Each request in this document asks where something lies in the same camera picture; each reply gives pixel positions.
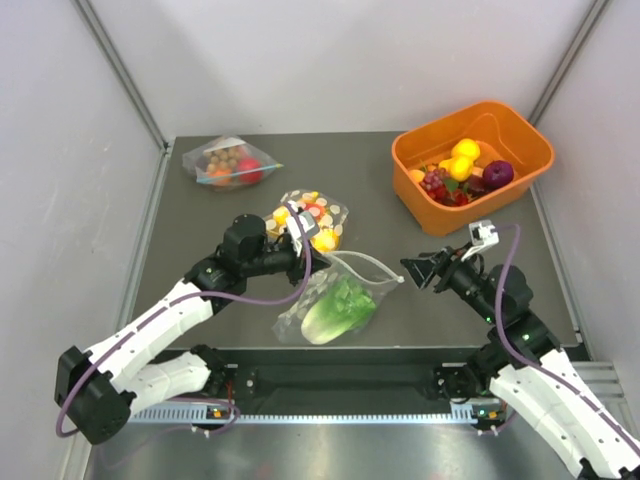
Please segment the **polka dot bag with vegetables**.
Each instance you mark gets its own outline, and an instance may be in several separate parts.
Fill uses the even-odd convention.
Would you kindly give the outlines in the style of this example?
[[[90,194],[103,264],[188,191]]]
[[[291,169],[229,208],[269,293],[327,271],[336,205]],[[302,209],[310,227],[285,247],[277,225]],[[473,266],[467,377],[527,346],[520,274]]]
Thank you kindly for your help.
[[[273,331],[283,344],[326,345],[362,330],[404,277],[357,251],[326,255],[330,266],[314,273],[303,292],[281,313]]]

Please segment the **fake red onion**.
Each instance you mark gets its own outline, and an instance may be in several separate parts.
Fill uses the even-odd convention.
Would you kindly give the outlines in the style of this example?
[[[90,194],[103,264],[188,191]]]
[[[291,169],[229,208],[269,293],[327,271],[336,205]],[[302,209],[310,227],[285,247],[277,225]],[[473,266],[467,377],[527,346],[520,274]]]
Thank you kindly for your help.
[[[515,171],[512,165],[505,160],[495,160],[489,163],[482,173],[484,185],[497,190],[505,187],[514,180]]]

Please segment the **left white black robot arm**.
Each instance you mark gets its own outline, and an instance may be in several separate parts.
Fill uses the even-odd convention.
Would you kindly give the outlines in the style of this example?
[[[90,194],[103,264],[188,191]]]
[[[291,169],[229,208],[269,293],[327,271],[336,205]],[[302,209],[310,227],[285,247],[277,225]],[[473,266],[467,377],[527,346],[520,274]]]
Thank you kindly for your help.
[[[227,374],[213,349],[194,347],[161,364],[155,358],[230,303],[249,303],[245,292],[250,278],[284,273],[297,288],[284,300],[297,299],[310,276],[329,265],[311,243],[318,231],[311,213],[300,207],[290,208],[285,232],[275,241],[268,239],[261,217],[240,215],[216,250],[147,312],[85,351],[67,349],[56,371],[57,436],[81,434],[100,445],[150,406],[185,393],[220,394]]]

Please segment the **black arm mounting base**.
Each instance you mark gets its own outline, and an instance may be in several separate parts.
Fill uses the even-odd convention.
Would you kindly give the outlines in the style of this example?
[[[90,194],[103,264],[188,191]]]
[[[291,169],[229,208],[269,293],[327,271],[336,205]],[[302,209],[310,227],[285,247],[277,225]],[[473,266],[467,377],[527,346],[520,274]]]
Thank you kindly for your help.
[[[226,349],[204,398],[245,414],[422,413],[489,395],[470,348]]]

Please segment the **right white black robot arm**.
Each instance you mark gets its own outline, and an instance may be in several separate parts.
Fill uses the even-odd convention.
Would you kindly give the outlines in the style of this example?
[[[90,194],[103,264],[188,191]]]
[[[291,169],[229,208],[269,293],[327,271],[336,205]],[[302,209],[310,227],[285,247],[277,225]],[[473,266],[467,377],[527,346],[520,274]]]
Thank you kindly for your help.
[[[576,479],[636,479],[639,442],[604,407],[530,309],[533,296],[510,259],[490,272],[446,247],[402,260],[415,285],[454,292],[492,328],[466,361],[469,388],[507,403]]]

